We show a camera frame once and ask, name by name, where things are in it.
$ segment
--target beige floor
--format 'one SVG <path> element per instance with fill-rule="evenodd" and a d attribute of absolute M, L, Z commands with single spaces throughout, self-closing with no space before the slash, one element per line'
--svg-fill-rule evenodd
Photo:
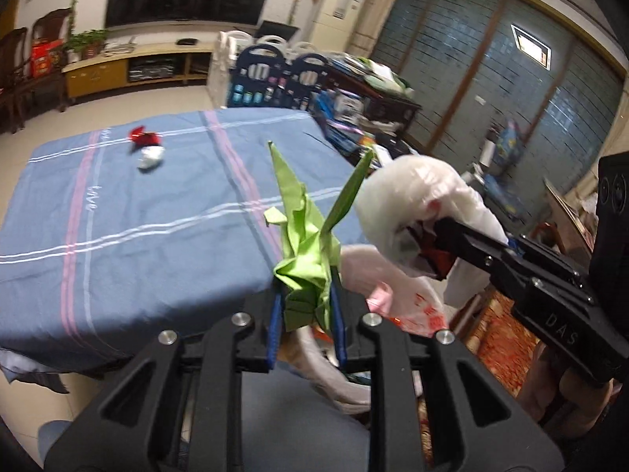
<path fill-rule="evenodd" d="M 11 201 L 20 172 L 33 149 L 50 140 L 86 133 L 146 117 L 212 108 L 205 87 L 145 90 L 82 103 L 61 114 L 50 111 L 26 123 L 17 134 L 0 135 L 0 223 Z M 98 392 L 99 382 L 64 374 L 69 395 L 37 385 L 14 382 L 0 374 L 0 416 L 27 452 L 41 464 L 37 431 L 50 420 L 72 420 Z"/>

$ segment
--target green origami crane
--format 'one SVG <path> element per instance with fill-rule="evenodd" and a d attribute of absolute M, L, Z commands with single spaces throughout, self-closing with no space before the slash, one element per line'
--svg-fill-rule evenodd
<path fill-rule="evenodd" d="M 284 259 L 274 273 L 290 290 L 284 310 L 285 327 L 291 332 L 316 322 L 329 333 L 330 268 L 339 265 L 341 256 L 341 245 L 332 235 L 332 228 L 350 210 L 373 152 L 361 159 L 324 219 L 307 195 L 306 185 L 300 183 L 273 143 L 269 142 L 269 148 L 286 212 L 284 215 L 278 208 L 270 208 L 264 213 L 267 225 L 279 225 L 282 234 Z"/>

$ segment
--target yellow cabinet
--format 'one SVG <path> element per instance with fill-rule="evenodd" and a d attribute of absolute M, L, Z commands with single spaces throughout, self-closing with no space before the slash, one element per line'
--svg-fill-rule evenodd
<path fill-rule="evenodd" d="M 127 85 L 127 60 L 111 60 L 65 74 L 68 96 L 80 97 Z"/>

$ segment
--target tv stand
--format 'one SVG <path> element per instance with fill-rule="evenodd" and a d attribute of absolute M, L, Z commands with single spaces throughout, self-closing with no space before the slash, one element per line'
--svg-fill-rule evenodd
<path fill-rule="evenodd" d="M 213 50 L 211 42 L 194 46 L 177 46 L 174 42 L 141 44 L 131 53 L 100 54 L 68 64 L 63 69 L 68 97 L 74 102 L 78 97 L 107 90 L 165 81 L 186 85 L 191 80 L 207 80 Z M 165 67 L 171 64 L 172 69 Z"/>

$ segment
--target bolt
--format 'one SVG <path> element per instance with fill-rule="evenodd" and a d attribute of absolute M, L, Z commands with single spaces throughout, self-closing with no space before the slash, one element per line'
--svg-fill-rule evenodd
<path fill-rule="evenodd" d="M 174 330 L 164 330 L 159 334 L 157 340 L 160 344 L 169 346 L 177 340 L 177 333 Z"/>
<path fill-rule="evenodd" d="M 236 326 L 247 326 L 251 322 L 251 316 L 246 312 L 236 312 L 232 316 L 232 323 Z"/>
<path fill-rule="evenodd" d="M 383 317 L 375 312 L 368 312 L 362 317 L 362 322 L 367 326 L 378 326 L 383 322 Z"/>
<path fill-rule="evenodd" d="M 435 337 L 441 344 L 452 344 L 455 339 L 454 334 L 449 330 L 439 330 Z"/>

